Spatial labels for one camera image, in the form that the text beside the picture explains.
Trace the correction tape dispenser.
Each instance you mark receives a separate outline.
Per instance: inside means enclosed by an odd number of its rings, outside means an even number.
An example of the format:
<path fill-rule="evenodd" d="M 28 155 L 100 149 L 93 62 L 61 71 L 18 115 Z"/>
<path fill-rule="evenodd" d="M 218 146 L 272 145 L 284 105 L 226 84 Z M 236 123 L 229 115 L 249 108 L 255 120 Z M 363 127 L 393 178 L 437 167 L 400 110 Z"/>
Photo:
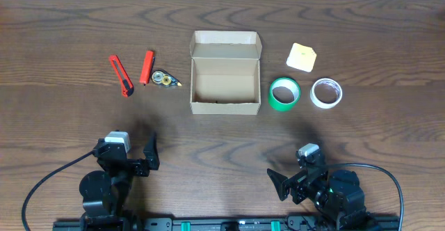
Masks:
<path fill-rule="evenodd" d="M 153 71 L 150 79 L 154 84 L 158 86 L 163 86 L 163 87 L 182 86 L 181 82 L 178 79 L 173 77 L 165 70 Z"/>

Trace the green tape roll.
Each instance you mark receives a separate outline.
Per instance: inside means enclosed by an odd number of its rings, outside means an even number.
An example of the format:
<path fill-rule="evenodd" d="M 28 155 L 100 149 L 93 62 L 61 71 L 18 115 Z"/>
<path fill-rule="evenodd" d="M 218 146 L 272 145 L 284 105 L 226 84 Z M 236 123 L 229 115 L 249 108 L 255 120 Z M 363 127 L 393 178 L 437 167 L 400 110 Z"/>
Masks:
<path fill-rule="evenodd" d="M 293 95 L 293 100 L 291 102 L 281 102 L 274 96 L 273 90 L 280 87 L 286 88 L 291 91 Z M 301 89 L 299 84 L 295 80 L 288 77 L 280 77 L 274 80 L 274 82 L 272 82 L 272 84 L 270 85 L 268 92 L 268 103 L 276 111 L 290 111 L 298 103 L 298 101 L 300 100 L 300 96 Z"/>

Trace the white tape roll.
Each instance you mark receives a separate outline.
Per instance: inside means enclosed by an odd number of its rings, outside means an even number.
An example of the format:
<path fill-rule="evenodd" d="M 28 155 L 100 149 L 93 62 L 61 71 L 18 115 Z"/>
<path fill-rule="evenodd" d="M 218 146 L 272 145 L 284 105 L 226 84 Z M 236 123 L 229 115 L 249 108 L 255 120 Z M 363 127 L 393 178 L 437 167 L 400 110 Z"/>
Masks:
<path fill-rule="evenodd" d="M 333 88 L 337 94 L 337 98 L 335 99 L 335 101 L 327 103 L 319 100 L 319 98 L 316 96 L 316 91 L 315 91 L 316 87 L 319 85 L 328 85 L 331 88 Z M 331 109 L 335 107 L 343 98 L 343 90 L 342 87 L 339 85 L 339 83 L 336 82 L 335 80 L 330 78 L 321 78 L 314 82 L 314 84 L 311 87 L 309 96 L 315 106 L 321 109 Z"/>

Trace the yellow sticky note pad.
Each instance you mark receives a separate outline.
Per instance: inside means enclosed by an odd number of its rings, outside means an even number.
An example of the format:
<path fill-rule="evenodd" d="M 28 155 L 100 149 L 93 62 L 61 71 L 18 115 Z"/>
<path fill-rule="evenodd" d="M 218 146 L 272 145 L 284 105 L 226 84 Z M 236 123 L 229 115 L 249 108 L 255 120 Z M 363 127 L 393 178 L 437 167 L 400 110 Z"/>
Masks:
<path fill-rule="evenodd" d="M 311 72 L 314 68 L 316 57 L 317 54 L 311 47 L 295 42 L 292 45 L 286 64 L 297 70 Z"/>

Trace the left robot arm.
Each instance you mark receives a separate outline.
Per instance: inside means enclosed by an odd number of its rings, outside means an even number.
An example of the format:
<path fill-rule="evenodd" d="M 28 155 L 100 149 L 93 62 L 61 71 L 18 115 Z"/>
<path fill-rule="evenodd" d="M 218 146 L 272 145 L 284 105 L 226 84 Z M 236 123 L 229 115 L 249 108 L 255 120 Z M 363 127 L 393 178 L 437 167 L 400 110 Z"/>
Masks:
<path fill-rule="evenodd" d="M 130 159 L 129 134 L 110 132 L 98 140 L 92 155 L 102 168 L 88 173 L 79 185 L 85 213 L 81 217 L 82 230 L 143 230 L 141 219 L 124 204 L 135 177 L 147 177 L 160 166 L 156 147 L 156 133 L 151 133 L 143 149 L 143 159 Z"/>

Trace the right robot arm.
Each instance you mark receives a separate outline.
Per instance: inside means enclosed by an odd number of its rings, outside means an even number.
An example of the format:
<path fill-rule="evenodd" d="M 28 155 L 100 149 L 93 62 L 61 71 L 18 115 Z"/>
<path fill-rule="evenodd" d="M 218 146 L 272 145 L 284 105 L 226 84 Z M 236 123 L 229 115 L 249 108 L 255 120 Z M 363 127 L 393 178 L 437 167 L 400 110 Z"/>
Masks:
<path fill-rule="evenodd" d="M 318 230 L 381 230 L 367 212 L 365 195 L 357 174 L 349 170 L 329 173 L 324 154 L 319 150 L 297 156 L 301 171 L 286 177 L 267 170 L 281 201 L 289 196 L 295 204 L 309 199 L 321 213 L 316 221 Z"/>

